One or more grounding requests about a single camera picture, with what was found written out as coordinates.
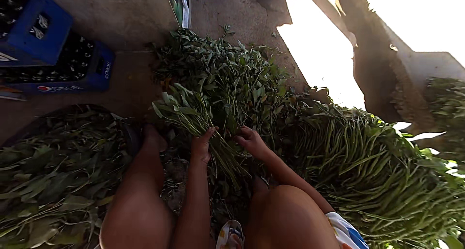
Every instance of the dirt ground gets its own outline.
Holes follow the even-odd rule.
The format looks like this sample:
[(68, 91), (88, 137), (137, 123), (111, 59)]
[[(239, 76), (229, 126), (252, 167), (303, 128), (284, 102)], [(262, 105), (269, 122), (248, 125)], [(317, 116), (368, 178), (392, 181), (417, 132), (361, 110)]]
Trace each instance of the dirt ground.
[[(191, 0), (192, 30), (200, 36), (217, 38), (222, 35), (222, 26), (228, 24), (236, 33), (227, 39), (231, 43), (240, 40), (244, 44), (266, 44), (277, 47), (283, 54), (275, 57), (276, 63), (290, 74), (298, 69), (276, 26), (292, 23), (285, 0)], [(148, 113), (151, 101), (161, 96), (160, 87), (151, 81), (151, 64), (154, 55), (150, 52), (118, 52), (110, 89), (106, 92), (81, 94), (27, 96), (27, 102), (0, 99), (0, 143), (25, 127), (36, 116), (72, 104), (98, 104), (122, 117), (142, 119)], [(290, 85), (302, 91), (305, 81), (300, 71), (294, 74)]]

